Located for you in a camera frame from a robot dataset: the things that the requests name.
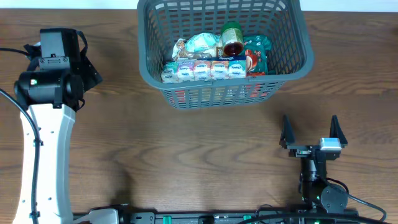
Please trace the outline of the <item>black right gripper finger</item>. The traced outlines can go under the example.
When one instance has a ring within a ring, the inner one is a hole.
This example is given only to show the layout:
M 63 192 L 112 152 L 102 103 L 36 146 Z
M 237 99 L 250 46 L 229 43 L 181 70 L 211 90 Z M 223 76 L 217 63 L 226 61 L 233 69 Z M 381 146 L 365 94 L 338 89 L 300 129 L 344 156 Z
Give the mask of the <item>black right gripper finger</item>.
M 333 115 L 331 118 L 329 137 L 337 138 L 340 141 L 340 144 L 343 146 L 348 145 L 348 141 L 340 127 L 337 115 Z
M 295 143 L 294 130 L 289 121 L 289 117 L 285 114 L 283 115 L 283 127 L 280 135 L 279 144 L 284 149 L 287 149 L 289 145 L 292 145 L 294 143 Z

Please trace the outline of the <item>orange spaghetti pasta packet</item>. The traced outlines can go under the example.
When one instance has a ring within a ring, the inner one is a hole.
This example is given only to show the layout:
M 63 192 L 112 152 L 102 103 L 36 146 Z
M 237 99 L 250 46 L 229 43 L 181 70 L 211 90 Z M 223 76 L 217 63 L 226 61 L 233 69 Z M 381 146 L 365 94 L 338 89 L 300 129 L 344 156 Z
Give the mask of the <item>orange spaghetti pasta packet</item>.
M 271 96 L 277 83 L 219 86 L 194 90 L 176 90 L 175 96 L 165 92 L 172 106 L 204 108 L 225 105 L 260 103 Z

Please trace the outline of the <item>Kleenex tissue multipack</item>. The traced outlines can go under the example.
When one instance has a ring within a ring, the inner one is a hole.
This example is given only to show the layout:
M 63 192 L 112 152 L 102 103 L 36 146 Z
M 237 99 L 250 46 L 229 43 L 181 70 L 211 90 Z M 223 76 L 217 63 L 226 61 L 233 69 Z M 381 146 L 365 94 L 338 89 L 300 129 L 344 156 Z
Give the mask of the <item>Kleenex tissue multipack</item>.
M 161 75 L 163 83 L 229 80 L 246 78 L 248 73 L 246 56 L 178 59 L 164 65 Z

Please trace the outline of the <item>green Nescafe coffee bag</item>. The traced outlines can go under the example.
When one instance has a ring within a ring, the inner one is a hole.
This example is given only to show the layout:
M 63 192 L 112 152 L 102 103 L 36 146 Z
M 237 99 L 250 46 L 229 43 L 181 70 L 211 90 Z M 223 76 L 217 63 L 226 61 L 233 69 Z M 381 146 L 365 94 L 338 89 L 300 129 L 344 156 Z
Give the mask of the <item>green Nescafe coffee bag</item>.
M 272 48 L 271 41 L 262 34 L 243 37 L 248 75 L 260 76 L 268 74 L 267 53 Z

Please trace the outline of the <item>green lid spice jar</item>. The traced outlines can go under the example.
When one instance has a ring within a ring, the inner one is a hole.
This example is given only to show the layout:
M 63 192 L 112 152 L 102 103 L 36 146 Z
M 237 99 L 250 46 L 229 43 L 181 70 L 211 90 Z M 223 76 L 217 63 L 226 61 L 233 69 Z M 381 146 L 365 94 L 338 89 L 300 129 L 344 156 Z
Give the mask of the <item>green lid spice jar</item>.
M 243 32 L 238 22 L 227 22 L 221 29 L 223 53 L 227 56 L 239 55 L 243 51 Z

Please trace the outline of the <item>beige cookie snack bag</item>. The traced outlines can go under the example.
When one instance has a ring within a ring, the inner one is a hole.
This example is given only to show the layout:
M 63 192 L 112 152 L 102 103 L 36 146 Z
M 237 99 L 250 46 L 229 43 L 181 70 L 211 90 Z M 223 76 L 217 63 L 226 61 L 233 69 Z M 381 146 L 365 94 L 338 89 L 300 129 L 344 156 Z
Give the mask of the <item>beige cookie snack bag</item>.
M 186 39 L 178 39 L 177 43 L 172 49 L 173 60 L 185 60 L 185 59 L 201 59 L 201 58 L 220 58 L 226 57 L 223 53 L 223 45 L 220 40 L 221 46 L 213 49 L 206 50 L 204 52 L 189 52 L 185 48 Z

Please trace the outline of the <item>teal small packet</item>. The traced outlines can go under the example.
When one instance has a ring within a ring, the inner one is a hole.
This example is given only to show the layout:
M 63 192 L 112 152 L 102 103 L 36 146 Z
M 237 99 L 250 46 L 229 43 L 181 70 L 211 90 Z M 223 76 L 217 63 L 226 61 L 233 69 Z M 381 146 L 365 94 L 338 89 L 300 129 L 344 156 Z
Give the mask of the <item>teal small packet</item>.
M 194 35 L 185 43 L 185 48 L 189 52 L 204 52 L 220 46 L 220 37 L 216 34 L 207 32 Z

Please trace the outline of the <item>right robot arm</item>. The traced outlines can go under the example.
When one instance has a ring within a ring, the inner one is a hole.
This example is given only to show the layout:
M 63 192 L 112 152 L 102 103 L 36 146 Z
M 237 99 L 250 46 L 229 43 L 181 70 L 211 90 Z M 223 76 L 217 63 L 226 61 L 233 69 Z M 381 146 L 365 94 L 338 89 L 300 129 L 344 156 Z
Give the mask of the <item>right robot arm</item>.
M 332 116 L 327 138 L 320 138 L 315 145 L 296 145 L 293 127 L 285 115 L 279 144 L 289 151 L 290 157 L 300 159 L 299 191 L 303 201 L 320 212 L 344 213 L 348 204 L 346 190 L 329 183 L 326 171 L 326 162 L 339 158 L 341 150 L 348 144 L 337 116 Z

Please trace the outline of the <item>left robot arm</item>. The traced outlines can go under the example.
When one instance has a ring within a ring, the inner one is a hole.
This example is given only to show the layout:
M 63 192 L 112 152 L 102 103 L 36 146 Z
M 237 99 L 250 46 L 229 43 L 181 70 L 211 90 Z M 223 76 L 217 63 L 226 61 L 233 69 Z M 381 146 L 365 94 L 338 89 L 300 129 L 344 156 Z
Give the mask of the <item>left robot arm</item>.
M 115 208 L 82 217 L 69 196 L 70 139 L 83 95 L 102 81 L 88 60 L 81 31 L 40 30 L 40 42 L 26 45 L 31 63 L 14 84 L 24 134 L 22 185 L 14 223 L 119 223 Z

